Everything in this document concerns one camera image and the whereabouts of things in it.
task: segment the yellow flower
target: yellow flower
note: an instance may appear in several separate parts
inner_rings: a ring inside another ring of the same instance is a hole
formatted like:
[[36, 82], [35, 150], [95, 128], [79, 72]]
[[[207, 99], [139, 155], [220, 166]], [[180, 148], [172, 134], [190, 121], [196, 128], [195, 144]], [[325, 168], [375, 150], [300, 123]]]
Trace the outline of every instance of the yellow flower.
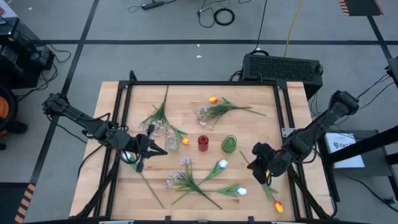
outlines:
[[217, 99], [217, 97], [210, 97], [209, 101], [210, 101], [210, 103], [217, 103], [218, 99]]
[[284, 207], [282, 206], [282, 203], [280, 203], [280, 202], [275, 202], [275, 208], [279, 213], [284, 212]]
[[184, 144], [186, 146], [189, 145], [189, 139], [187, 139], [187, 138], [183, 139], [182, 144]]

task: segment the black metal frame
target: black metal frame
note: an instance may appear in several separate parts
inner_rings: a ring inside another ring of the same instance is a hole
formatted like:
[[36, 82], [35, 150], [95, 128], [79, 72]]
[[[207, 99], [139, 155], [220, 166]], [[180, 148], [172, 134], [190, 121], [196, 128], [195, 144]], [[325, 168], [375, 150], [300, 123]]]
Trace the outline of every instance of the black metal frame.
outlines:
[[[113, 110], [113, 117], [112, 121], [116, 122], [116, 118], [118, 117], [118, 112], [120, 109], [120, 103], [121, 103], [121, 96], [122, 92], [125, 88], [127, 88], [127, 94], [126, 94], [126, 100], [124, 102], [124, 108], [123, 108], [123, 115], [122, 115], [122, 121], [121, 125], [125, 125], [127, 121], [127, 112], [129, 109], [129, 103], [131, 99], [131, 92], [132, 92], [132, 86], [134, 85], [229, 85], [229, 86], [248, 86], [248, 85], [264, 85], [264, 86], [272, 86], [274, 89], [274, 95], [275, 95], [275, 105], [276, 105], [276, 110], [278, 114], [278, 121], [279, 121], [279, 126], [280, 126], [280, 135], [282, 137], [282, 140], [284, 140], [284, 137], [282, 135], [282, 128], [285, 127], [284, 123], [284, 117], [282, 113], [282, 106], [280, 103], [280, 97], [279, 97], [279, 87], [274, 81], [264, 81], [262, 83], [260, 82], [208, 82], [208, 81], [202, 81], [202, 82], [190, 82], [190, 81], [137, 81], [135, 77], [130, 77], [129, 81], [120, 81], [119, 86], [118, 86], [118, 92], [116, 93], [116, 102]], [[284, 100], [285, 100], [285, 105], [286, 105], [286, 110], [287, 110], [287, 117], [289, 120], [289, 126], [291, 128], [294, 128], [294, 119], [293, 119], [293, 114], [292, 114], [292, 109], [290, 106], [290, 100], [289, 100], [289, 94], [286, 89], [283, 90], [284, 92]], [[106, 149], [106, 154], [104, 157], [104, 164], [103, 168], [101, 171], [101, 180], [99, 184], [102, 184], [104, 177], [106, 176], [106, 173], [108, 171], [109, 167], [109, 162], [110, 162], [110, 154], [111, 154], [111, 149]], [[119, 158], [116, 156], [114, 158], [114, 162], [116, 163], [117, 168], [119, 168]], [[304, 171], [303, 167], [300, 164], [298, 166], [298, 172], [301, 181], [305, 184], [305, 176], [304, 176]], [[111, 213], [112, 213], [112, 207], [113, 207], [113, 200], [114, 200], [114, 194], [116, 190], [116, 182], [118, 178], [118, 170], [116, 171], [116, 175], [114, 176], [114, 179], [111, 181], [111, 186], [109, 188], [109, 197], [106, 205], [106, 213], [105, 217], [106, 218], [111, 218]], [[294, 210], [294, 217], [296, 220], [300, 219], [300, 206], [299, 206], [299, 199], [297, 197], [297, 191], [295, 187], [295, 183], [292, 180], [292, 178], [289, 176], [289, 187], [290, 187], [290, 193], [292, 196], [292, 206]], [[307, 218], [312, 219], [312, 209], [309, 205], [309, 203], [306, 201], [304, 198], [304, 204], [305, 204], [305, 213], [307, 215]], [[94, 211], [94, 217], [99, 216], [100, 214], [100, 208], [101, 208], [101, 200], [96, 204], [95, 211]], [[268, 223], [268, 222], [254, 222], [254, 217], [248, 217], [249, 222], [250, 220], [253, 221], [253, 223]]]

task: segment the orange object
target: orange object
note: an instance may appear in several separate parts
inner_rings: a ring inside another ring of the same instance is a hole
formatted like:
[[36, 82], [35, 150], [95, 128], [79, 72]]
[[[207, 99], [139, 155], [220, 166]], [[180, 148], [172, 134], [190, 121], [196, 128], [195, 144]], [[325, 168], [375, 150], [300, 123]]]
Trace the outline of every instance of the orange object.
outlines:
[[182, 144], [184, 144], [186, 146], [189, 145], [189, 139], [187, 139], [187, 138], [183, 139]]
[[280, 203], [280, 202], [275, 202], [275, 208], [279, 213], [284, 212], [284, 207], [282, 206], [282, 203]]
[[[0, 96], [0, 118], [6, 118], [8, 113], [10, 112], [10, 105], [8, 104], [7, 100]], [[7, 131], [0, 132], [0, 136], [6, 134]]]
[[209, 101], [210, 101], [210, 103], [217, 103], [218, 99], [217, 99], [217, 97], [210, 97]]

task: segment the wooden tabletop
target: wooden tabletop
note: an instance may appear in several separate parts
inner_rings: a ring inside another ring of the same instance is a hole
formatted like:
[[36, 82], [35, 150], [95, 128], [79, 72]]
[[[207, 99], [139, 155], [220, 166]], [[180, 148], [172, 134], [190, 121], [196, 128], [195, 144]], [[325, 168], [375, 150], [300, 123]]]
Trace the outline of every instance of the wooden tabletop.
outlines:
[[[113, 111], [117, 86], [117, 82], [102, 84], [94, 117]], [[288, 88], [296, 128], [306, 127], [311, 122], [311, 117], [303, 84], [288, 83]], [[127, 117], [128, 133], [131, 136], [142, 133], [139, 124], [154, 112], [153, 105], [161, 104], [165, 91], [166, 86], [162, 85], [133, 86]], [[204, 128], [197, 123], [197, 110], [201, 105], [213, 106], [208, 101], [212, 96], [220, 98], [223, 96], [238, 106], [250, 106], [252, 110], [267, 116], [234, 110], [225, 114], [212, 130]], [[119, 122], [122, 109], [123, 106], [118, 114]], [[169, 86], [165, 114], [173, 126], [188, 133], [187, 138], [190, 140], [190, 145], [181, 145], [178, 152], [146, 160], [142, 174], [165, 208], [163, 209], [155, 199], [142, 177], [129, 165], [121, 162], [112, 219], [164, 220], [165, 216], [170, 215], [172, 220], [245, 221], [248, 216], [253, 216], [256, 221], [294, 220], [287, 174], [272, 179], [272, 187], [279, 192], [275, 194], [275, 198], [284, 206], [284, 212], [279, 214], [274, 204], [268, 201], [262, 186], [252, 176], [251, 170], [246, 168], [247, 163], [239, 153], [241, 151], [249, 161], [252, 161], [255, 157], [251, 154], [251, 150], [257, 142], [266, 142], [274, 149], [280, 149], [282, 140], [271, 86]], [[202, 134], [209, 138], [209, 148], [206, 152], [198, 150], [197, 139]], [[229, 134], [235, 135], [238, 139], [237, 150], [232, 154], [221, 150], [221, 142]], [[155, 137], [154, 140], [164, 148], [164, 134]], [[85, 156], [98, 146], [95, 140], [89, 140]], [[98, 188], [104, 152], [105, 150], [98, 151], [83, 166], [70, 215], [76, 215]], [[208, 193], [222, 210], [194, 192], [171, 205], [182, 193], [165, 189], [164, 183], [170, 179], [171, 172], [184, 169], [184, 166], [180, 165], [180, 159], [184, 156], [194, 158], [193, 176], [197, 182], [208, 175], [217, 161], [226, 159], [229, 162], [223, 173], [201, 184], [203, 190], [221, 189], [238, 184], [247, 189], [248, 194], [234, 198], [215, 192]], [[327, 213], [333, 213], [321, 159], [305, 164], [304, 170], [309, 191]], [[108, 191], [103, 195], [102, 215], [107, 198]], [[303, 206], [300, 206], [300, 212], [304, 216]]]

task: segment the orange wheel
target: orange wheel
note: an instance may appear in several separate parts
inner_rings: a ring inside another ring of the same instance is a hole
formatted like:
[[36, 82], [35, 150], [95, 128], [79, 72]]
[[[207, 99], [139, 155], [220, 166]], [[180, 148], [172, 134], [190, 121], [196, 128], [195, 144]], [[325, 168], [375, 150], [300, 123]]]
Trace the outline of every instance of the orange wheel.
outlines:
[[[10, 112], [10, 105], [7, 100], [0, 96], [0, 118], [6, 118], [8, 113]], [[7, 131], [0, 132], [0, 136], [6, 134]]]

